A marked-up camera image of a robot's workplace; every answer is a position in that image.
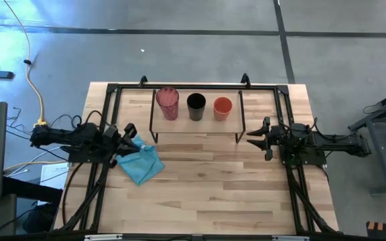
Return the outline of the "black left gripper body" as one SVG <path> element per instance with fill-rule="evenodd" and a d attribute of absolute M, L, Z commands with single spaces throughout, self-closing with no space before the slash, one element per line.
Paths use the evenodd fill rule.
<path fill-rule="evenodd" d="M 111 154 L 126 156 L 128 154 L 124 146 L 121 146 L 121 135 L 116 126 L 110 125 L 103 133 L 103 143 Z"/>

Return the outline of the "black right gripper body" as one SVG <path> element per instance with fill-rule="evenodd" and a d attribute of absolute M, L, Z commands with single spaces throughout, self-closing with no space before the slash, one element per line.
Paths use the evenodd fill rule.
<path fill-rule="evenodd" d="M 272 146 L 287 145 L 288 133 L 289 133 L 289 127 L 285 124 L 271 126 L 270 132 L 269 132 L 269 144 Z"/>

